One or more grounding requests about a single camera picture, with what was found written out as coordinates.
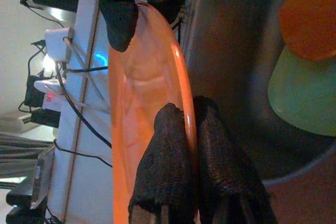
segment blue led light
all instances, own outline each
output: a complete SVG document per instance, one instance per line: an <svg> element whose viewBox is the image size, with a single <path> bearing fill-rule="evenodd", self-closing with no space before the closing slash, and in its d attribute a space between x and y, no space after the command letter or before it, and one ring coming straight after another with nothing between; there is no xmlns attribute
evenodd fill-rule
<svg viewBox="0 0 336 224"><path fill-rule="evenodd" d="M108 65L108 61L107 61L105 56L103 56L101 54L95 54L94 56L96 57L96 59L99 59L102 62L103 67Z"/></svg>

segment white charger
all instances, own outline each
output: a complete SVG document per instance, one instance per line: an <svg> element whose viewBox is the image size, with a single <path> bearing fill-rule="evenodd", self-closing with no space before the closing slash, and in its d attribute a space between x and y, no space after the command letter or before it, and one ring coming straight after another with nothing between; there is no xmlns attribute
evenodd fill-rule
<svg viewBox="0 0 336 224"><path fill-rule="evenodd" d="M65 37L72 39L73 36L74 31L71 27L47 30L45 39L49 57L55 62L68 62L70 49L64 43L63 39Z"/></svg>

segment white wall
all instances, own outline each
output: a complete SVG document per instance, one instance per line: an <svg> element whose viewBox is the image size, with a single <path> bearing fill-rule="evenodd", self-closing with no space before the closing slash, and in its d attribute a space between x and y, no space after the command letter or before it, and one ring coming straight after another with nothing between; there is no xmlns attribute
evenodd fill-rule
<svg viewBox="0 0 336 224"><path fill-rule="evenodd" d="M15 111L24 100L27 61L37 50L30 43L44 39L46 29L58 28L19 2L0 0L0 115ZM41 59L42 56L35 58L32 73L40 70Z"/></svg>

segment white cable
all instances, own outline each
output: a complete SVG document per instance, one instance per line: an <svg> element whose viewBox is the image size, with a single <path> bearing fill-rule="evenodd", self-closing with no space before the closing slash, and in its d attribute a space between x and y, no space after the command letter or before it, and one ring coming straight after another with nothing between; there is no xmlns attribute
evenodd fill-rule
<svg viewBox="0 0 336 224"><path fill-rule="evenodd" d="M50 93L52 93L54 96L56 97L59 97L60 99L62 99L63 101L67 101L67 99L65 99L63 97L63 95L60 95L57 93L57 91L55 89L53 89L52 87L49 87L47 84L44 85L44 87L49 90ZM88 109L92 109L92 110L97 110L97 111L100 111L100 112L103 112L105 114L110 114L110 111L107 111L101 107L98 107L98 106L95 106L95 105L88 105L86 103L82 103L82 102L78 102L78 101L75 101L74 99L72 99L72 102L77 105L77 106L81 106L81 107L85 107L85 108L88 108Z"/></svg>
<svg viewBox="0 0 336 224"><path fill-rule="evenodd" d="M78 54L78 51L76 50L76 48L73 46L73 44L70 42L70 40L65 37L64 38L64 42L67 44L67 46L69 47L69 49L71 50L72 53L75 54L75 57L77 59L77 61L79 62L79 64L81 65L82 68L86 68L84 62L82 61L82 58L80 57L80 55ZM110 110L110 106L109 104L107 103L107 101L105 100L105 98L102 96L102 94L100 93L96 83L94 82L91 74L89 72L85 72L84 73L87 77L87 79L90 81L90 83L92 84L93 86L93 89L94 91L96 92L97 96L99 97L99 99L103 102L103 104L106 106L106 108L108 110Z"/></svg>

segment orange plate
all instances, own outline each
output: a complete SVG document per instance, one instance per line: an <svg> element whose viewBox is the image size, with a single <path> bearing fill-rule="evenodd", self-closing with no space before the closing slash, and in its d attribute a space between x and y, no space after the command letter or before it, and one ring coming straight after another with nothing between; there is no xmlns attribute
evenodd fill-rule
<svg viewBox="0 0 336 224"><path fill-rule="evenodd" d="M299 57L320 61L336 55L336 0L286 0L280 27Z"/></svg>
<svg viewBox="0 0 336 224"><path fill-rule="evenodd" d="M128 204L139 161L154 133L157 112L168 102L183 109L194 168L194 106L183 54L169 24L152 6L139 4L135 35L126 52L110 47L109 80L113 157L113 219L128 223Z"/></svg>

